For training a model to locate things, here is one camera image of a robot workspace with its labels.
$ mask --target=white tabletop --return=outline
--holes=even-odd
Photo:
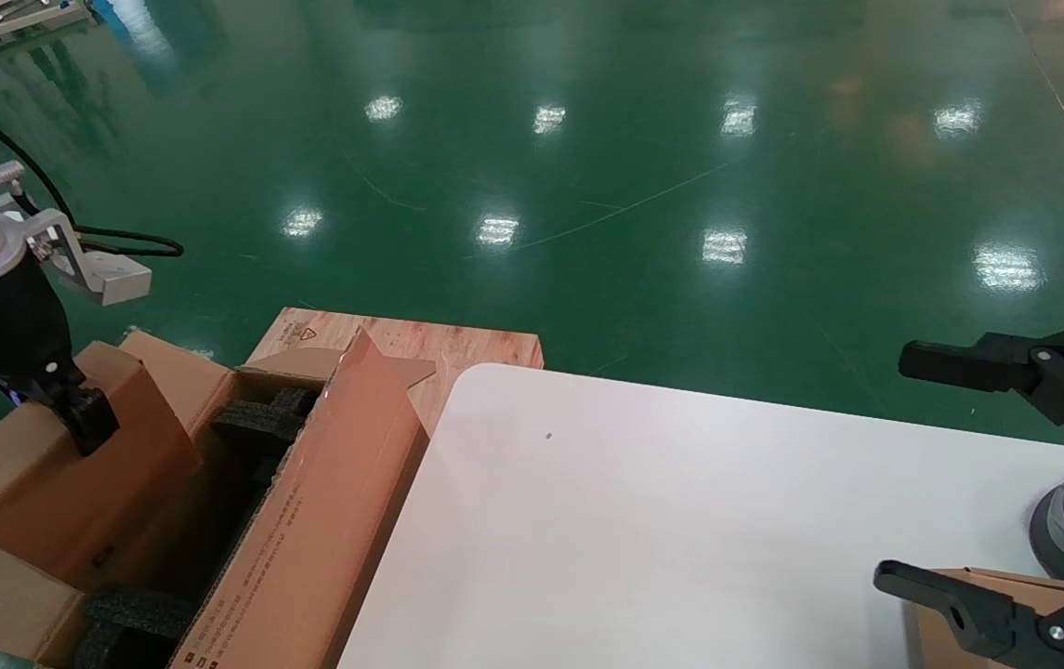
[[[340,669],[907,666],[877,563],[1041,574],[1062,480],[1059,445],[480,365]]]

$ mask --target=metal bracket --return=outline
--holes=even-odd
[[[22,216],[12,196],[0,195],[0,220],[14,223],[4,229],[30,246],[35,257],[55,268],[61,283],[84,292],[103,307],[150,292],[152,270],[127,255],[82,250],[64,213],[44,210],[33,217]]]

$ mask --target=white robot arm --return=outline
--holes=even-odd
[[[85,378],[73,365],[69,323],[41,264],[102,305],[146,296],[150,270],[127,255],[86,250],[102,245],[78,239],[67,213],[35,207],[18,182],[23,172],[15,161],[0,166],[0,386],[51,407],[78,450],[89,454],[118,423],[101,391],[81,387]],[[98,229],[82,232],[150,238]],[[150,239],[173,249],[156,254],[183,253],[171,240]]]

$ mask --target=wooden board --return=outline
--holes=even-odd
[[[544,369],[544,354],[535,334],[294,307],[280,312],[247,362],[289,349],[345,350],[359,328],[366,329],[383,355],[427,359],[436,364],[433,377],[408,390],[408,397],[412,399],[416,414],[430,435],[442,418],[442,409],[450,397],[453,382],[466,369],[484,362]]]

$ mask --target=cardboard box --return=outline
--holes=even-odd
[[[0,420],[0,549],[93,591],[201,458],[139,359],[96,341],[77,364],[110,398],[120,428],[83,458],[37,403]]]
[[[987,569],[940,569],[945,576],[981,585],[983,588],[1008,593],[1019,604],[1031,606],[1036,614],[1047,615],[1064,606],[1064,581],[1007,574]],[[999,669],[1003,665],[970,655],[958,647],[957,638],[943,615],[934,609],[916,606],[924,669]]]
[[[361,344],[355,345],[378,353],[369,339],[363,338]],[[135,585],[200,601],[212,576],[213,564],[222,554],[227,536],[234,526],[231,521],[237,520],[242,512],[244,498],[235,495],[235,487],[246,483],[246,471],[239,470],[242,466],[237,458],[231,456],[221,440],[210,431],[210,420],[234,399],[268,401],[282,386],[323,388],[337,368],[342,353],[331,350],[285,351],[230,370],[143,332],[130,335],[119,350],[110,347],[102,350],[114,359],[122,359],[124,365],[142,361],[143,367],[139,371],[132,371],[132,378],[142,377],[154,381],[154,384],[140,381],[139,394],[154,395],[166,402],[164,406],[169,406],[176,416],[171,423],[187,435],[188,452],[194,458],[200,454],[203,467],[187,478],[176,495],[153,500],[145,496],[129,499],[129,503],[139,507],[144,522],[132,529],[129,533],[131,538],[124,540],[120,549],[112,551],[106,567],[84,583],[89,588],[98,584]],[[393,361],[382,356],[370,356],[370,359],[371,365],[378,365],[382,359],[387,378],[400,379],[399,384],[403,388],[429,377],[434,370],[433,364],[426,361]],[[114,395],[111,398],[112,403],[118,402]],[[156,403],[148,397],[143,400],[150,405]],[[319,402],[319,406],[325,406],[325,403]],[[107,441],[98,453],[84,459],[69,457],[68,453],[61,453],[61,458],[34,457],[32,453],[60,452],[64,439],[67,439],[64,428],[39,406],[20,407],[12,415],[18,415],[18,418],[9,416],[4,421],[10,422],[5,429],[14,444],[11,449],[3,449],[0,444],[0,471],[5,472],[0,474],[0,507],[5,507],[15,499],[22,499],[15,495],[15,490],[23,490],[32,484],[39,486],[44,475],[48,474],[48,463],[60,467],[53,471],[61,471],[73,462],[93,459],[112,448]],[[163,419],[161,412],[157,420],[163,422]],[[15,429],[13,423],[17,421],[26,422],[31,429]],[[142,424],[123,422],[122,415],[120,422],[123,430],[129,424],[132,428]],[[305,429],[305,435],[310,433],[312,430]],[[342,442],[349,445],[346,452],[358,452],[353,441]],[[289,462],[294,462],[294,466],[304,462],[303,457],[295,459],[296,449],[294,446],[293,452],[289,452]],[[366,449],[373,452],[375,445],[367,445]],[[397,465],[397,470],[388,473],[387,462],[354,461],[346,463],[348,470],[342,475],[353,473],[352,466],[365,469],[356,470],[361,478],[350,475],[349,480],[339,479],[348,486],[358,486],[367,480],[373,482],[370,475],[400,478],[399,470],[402,468]],[[334,489],[331,482],[327,482],[327,486]],[[72,490],[64,490],[67,499],[72,499]],[[340,495],[348,492],[340,488],[339,491]],[[361,505],[354,507],[350,516],[375,511],[368,504]],[[346,534],[346,550],[355,550],[349,542],[361,537],[360,533]],[[34,568],[0,550],[0,651],[54,669],[68,668],[72,648],[85,629],[81,615],[85,591],[89,590],[74,588],[64,579],[52,578],[47,570]]]
[[[359,332],[171,669],[336,665],[429,445],[411,385]]]

